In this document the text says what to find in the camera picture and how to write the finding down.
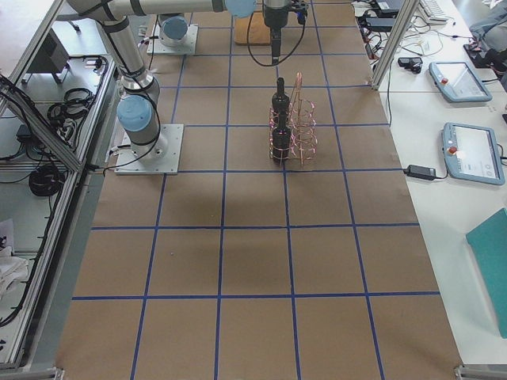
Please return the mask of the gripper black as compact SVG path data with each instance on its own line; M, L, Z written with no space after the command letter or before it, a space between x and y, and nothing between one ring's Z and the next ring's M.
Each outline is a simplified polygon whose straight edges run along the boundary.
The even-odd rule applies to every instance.
M282 44L281 29L288 23L291 0L264 0L264 23L270 28L271 64L278 65Z

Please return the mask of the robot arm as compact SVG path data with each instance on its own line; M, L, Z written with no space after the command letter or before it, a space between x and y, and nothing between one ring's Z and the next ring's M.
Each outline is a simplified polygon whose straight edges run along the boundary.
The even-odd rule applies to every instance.
M183 13L164 13L158 16L159 39L167 47L182 44L189 25Z
M257 8L256 1L69 1L68 4L80 17L92 19L99 25L101 39L120 69L121 84L127 93L144 91L154 83L130 32L130 15L226 10L234 17L244 18L252 17ZM298 1L263 1L262 15L270 29L272 67L283 62L280 58L282 28L288 23L288 14L295 12L305 17L306 9L306 4Z

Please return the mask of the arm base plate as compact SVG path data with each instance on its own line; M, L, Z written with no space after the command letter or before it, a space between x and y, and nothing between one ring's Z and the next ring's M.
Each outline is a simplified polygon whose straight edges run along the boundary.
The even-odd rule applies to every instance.
M198 25L190 25L185 36L180 40L170 39L160 31L159 25L153 28L152 34L157 39L150 40L147 48L149 55L194 55L196 53Z
M181 145L184 137L183 124L163 124L155 143L146 146L131 144L128 133L124 132L125 149L119 150L115 173L122 175L178 173Z

